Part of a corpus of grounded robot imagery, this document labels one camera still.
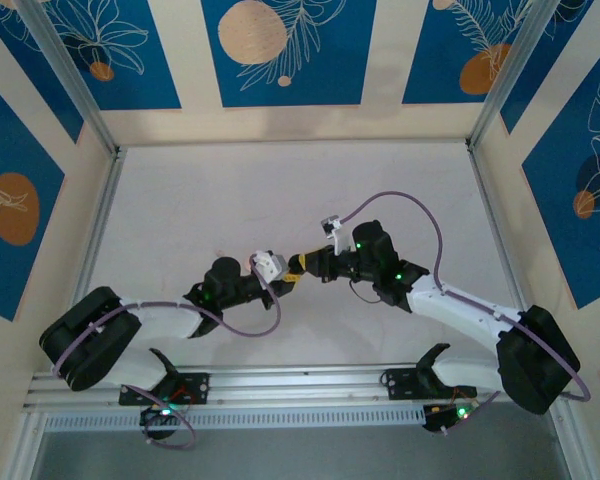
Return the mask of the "aluminium mounting rail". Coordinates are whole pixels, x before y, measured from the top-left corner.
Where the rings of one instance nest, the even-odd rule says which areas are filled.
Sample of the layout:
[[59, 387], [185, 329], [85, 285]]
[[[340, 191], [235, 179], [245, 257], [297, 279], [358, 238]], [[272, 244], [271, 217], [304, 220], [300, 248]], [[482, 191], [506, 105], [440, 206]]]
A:
[[[401, 364], [307, 367], [183, 367], [187, 375], [207, 373], [209, 407], [316, 406], [389, 401], [380, 379]], [[120, 387], [110, 383], [81, 392], [48, 373], [37, 373], [24, 400], [27, 411], [115, 408]]]

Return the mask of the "aluminium side rail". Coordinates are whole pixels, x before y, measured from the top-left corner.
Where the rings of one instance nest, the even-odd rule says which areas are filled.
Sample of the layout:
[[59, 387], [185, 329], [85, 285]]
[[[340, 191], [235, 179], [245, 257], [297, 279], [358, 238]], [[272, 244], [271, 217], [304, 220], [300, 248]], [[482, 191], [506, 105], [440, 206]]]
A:
[[500, 263], [502, 265], [509, 292], [517, 307], [526, 309], [528, 307], [527, 298], [523, 286], [518, 280], [514, 258], [511, 255], [506, 238], [505, 224], [500, 216], [499, 205], [495, 191], [492, 188], [486, 166], [481, 161], [476, 147], [467, 141], [467, 151], [469, 160], [474, 171], [474, 176], [480, 191], [484, 209], [492, 231]]
[[76, 285], [62, 316], [71, 310], [89, 292], [89, 285], [95, 270], [107, 222], [121, 178], [126, 153], [127, 150], [120, 147], [112, 157], [111, 165], [108, 168], [103, 187], [98, 196], [95, 216], [90, 224], [89, 235], [87, 237], [86, 248], [78, 271]]

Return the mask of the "aluminium frame post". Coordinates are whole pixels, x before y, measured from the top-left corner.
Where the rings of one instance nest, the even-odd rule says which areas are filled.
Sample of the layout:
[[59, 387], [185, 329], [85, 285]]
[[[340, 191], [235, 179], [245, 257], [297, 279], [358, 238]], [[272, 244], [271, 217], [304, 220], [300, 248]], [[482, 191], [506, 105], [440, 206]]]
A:
[[474, 154], [491, 123], [515, 86], [521, 72], [541, 39], [546, 26], [556, 13], [561, 0], [533, 0], [528, 16], [522, 22], [500, 72], [488, 92], [477, 120], [466, 139], [469, 153]]
[[43, 7], [37, 0], [13, 0], [13, 2], [29, 33], [80, 116], [91, 128], [98, 143], [113, 160], [116, 160], [120, 147], [116, 144], [94, 97]]

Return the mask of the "blue floral wall panel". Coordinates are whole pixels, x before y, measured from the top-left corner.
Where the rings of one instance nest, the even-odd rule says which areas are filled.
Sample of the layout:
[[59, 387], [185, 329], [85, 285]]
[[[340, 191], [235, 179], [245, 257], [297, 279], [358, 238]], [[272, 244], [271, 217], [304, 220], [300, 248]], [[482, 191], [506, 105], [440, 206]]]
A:
[[225, 108], [360, 104], [377, 0], [201, 0]]
[[523, 163], [577, 307], [600, 298], [600, 59]]
[[76, 143], [84, 120], [16, 10], [13, 0], [0, 0], [0, 38], [65, 132]]
[[402, 103], [482, 102], [536, 0], [429, 0]]
[[599, 59], [600, 0], [593, 0], [516, 124], [509, 128], [500, 115], [505, 135], [540, 137]]
[[64, 172], [0, 95], [0, 317], [14, 321]]
[[181, 107], [148, 0], [49, 0], [43, 9], [100, 109]]

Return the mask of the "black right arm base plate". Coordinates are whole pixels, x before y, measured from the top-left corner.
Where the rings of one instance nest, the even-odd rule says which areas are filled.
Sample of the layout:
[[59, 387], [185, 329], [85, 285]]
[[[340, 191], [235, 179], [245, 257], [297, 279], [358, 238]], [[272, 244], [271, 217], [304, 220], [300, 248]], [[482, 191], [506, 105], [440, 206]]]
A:
[[390, 400], [452, 400], [477, 396], [475, 387], [447, 386], [432, 370], [416, 367], [387, 369], [381, 374], [380, 382]]

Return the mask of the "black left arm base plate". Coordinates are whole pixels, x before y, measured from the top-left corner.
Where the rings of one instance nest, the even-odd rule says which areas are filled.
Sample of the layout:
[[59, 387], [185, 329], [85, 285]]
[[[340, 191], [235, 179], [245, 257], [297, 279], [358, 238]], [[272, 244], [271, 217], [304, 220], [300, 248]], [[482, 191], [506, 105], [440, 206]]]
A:
[[[205, 405], [209, 380], [208, 373], [171, 373], [149, 393], [169, 405]], [[121, 406], [149, 406], [154, 401], [125, 387], [120, 390], [118, 403]]]

